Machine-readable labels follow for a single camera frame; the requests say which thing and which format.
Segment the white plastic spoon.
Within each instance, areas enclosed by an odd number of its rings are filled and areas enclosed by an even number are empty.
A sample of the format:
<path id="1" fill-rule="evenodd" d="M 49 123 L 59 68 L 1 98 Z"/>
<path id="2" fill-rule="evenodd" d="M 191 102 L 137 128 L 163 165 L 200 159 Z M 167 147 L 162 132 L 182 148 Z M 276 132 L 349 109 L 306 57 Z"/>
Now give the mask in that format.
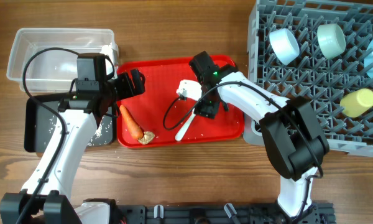
<path id="1" fill-rule="evenodd" d="M 181 141 L 183 139 L 184 135 L 186 134 L 186 131 L 190 127 L 190 125 L 191 125 L 192 121 L 194 120 L 195 116 L 196 116 L 196 114 L 192 113 L 190 115 L 190 117 L 187 119 L 187 121 L 180 128 L 178 133 L 176 133 L 176 135 L 175 135 L 175 140 L 176 141 Z"/>

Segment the orange carrot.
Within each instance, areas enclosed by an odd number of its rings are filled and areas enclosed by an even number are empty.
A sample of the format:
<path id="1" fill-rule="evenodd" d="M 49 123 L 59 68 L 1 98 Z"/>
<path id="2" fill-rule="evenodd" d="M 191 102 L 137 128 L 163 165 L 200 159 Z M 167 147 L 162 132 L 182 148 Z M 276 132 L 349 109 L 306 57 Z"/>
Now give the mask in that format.
<path id="1" fill-rule="evenodd" d="M 121 112 L 122 119 L 125 122 L 127 130 L 129 131 L 131 137 L 135 140 L 142 139 L 144 133 L 142 132 L 139 125 L 134 121 L 128 109 L 124 105 L 121 105 L 119 109 Z"/>

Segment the beige food scrap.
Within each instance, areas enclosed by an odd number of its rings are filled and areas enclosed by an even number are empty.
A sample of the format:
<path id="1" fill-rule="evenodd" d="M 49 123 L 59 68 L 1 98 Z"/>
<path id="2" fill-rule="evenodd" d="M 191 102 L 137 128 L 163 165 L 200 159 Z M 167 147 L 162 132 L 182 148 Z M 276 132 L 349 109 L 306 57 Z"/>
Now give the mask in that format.
<path id="1" fill-rule="evenodd" d="M 138 141 L 142 145 L 146 145 L 146 144 L 150 143 L 154 138 L 155 138 L 155 134 L 154 133 L 152 133 L 150 131 L 144 131 L 143 136 L 140 139 L 138 139 Z"/>

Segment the light blue rice bowl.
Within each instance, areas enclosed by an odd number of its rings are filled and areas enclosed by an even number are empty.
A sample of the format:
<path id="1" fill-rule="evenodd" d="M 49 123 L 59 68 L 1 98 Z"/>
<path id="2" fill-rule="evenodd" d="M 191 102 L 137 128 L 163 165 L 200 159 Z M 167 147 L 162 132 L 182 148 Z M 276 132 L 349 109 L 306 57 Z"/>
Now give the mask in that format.
<path id="1" fill-rule="evenodd" d="M 294 34 L 286 28 L 271 32 L 269 40 L 275 55 L 284 65 L 290 64 L 300 54 Z"/>

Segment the pale green bowl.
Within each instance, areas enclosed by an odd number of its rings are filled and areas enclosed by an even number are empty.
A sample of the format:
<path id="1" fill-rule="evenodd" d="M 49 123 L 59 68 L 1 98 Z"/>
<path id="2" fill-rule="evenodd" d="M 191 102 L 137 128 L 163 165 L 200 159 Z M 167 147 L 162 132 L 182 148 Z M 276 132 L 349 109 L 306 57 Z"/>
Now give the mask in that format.
<path id="1" fill-rule="evenodd" d="M 346 39 L 341 27 L 337 24 L 320 25 L 317 29 L 318 44 L 326 59 L 341 55 L 346 49 Z"/>

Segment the yellow plastic cup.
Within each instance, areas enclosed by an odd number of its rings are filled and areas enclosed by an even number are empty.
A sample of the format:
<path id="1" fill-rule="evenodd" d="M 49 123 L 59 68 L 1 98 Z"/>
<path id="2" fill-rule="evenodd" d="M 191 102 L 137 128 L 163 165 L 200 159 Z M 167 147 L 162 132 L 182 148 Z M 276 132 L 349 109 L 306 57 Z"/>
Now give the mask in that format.
<path id="1" fill-rule="evenodd" d="M 340 105 L 344 108 L 343 113 L 351 118 L 356 118 L 373 107 L 373 91 L 363 88 L 344 96 Z"/>

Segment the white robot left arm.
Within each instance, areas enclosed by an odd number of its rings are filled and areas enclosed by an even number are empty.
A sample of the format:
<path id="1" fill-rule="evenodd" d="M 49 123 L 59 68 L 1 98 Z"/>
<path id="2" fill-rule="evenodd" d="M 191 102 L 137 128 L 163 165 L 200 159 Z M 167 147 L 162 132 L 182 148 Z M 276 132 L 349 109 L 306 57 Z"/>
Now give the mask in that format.
<path id="1" fill-rule="evenodd" d="M 35 171 L 18 193 L 0 203 L 3 223 L 125 223 L 113 199 L 93 198 L 74 208 L 71 189 L 81 157 L 109 108 L 145 92 L 145 76 L 137 69 L 108 73 L 111 59 L 100 53 L 77 55 L 77 77 L 57 109 L 30 96 L 57 117 L 57 126 Z"/>

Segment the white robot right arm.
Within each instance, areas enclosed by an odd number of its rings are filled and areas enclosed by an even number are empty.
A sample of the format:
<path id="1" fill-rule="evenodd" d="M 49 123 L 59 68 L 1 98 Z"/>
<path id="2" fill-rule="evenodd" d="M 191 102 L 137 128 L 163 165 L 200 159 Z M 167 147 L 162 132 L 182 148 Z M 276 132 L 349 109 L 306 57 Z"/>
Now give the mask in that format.
<path id="1" fill-rule="evenodd" d="M 205 51 L 190 62 L 201 86 L 195 114 L 213 119 L 220 104 L 231 104 L 260 125 L 267 157 L 281 176 L 277 203 L 292 223 L 311 209 L 313 179 L 323 177 L 321 164 L 329 143 L 309 100 L 275 95 L 249 81 L 237 67 L 219 67 Z"/>

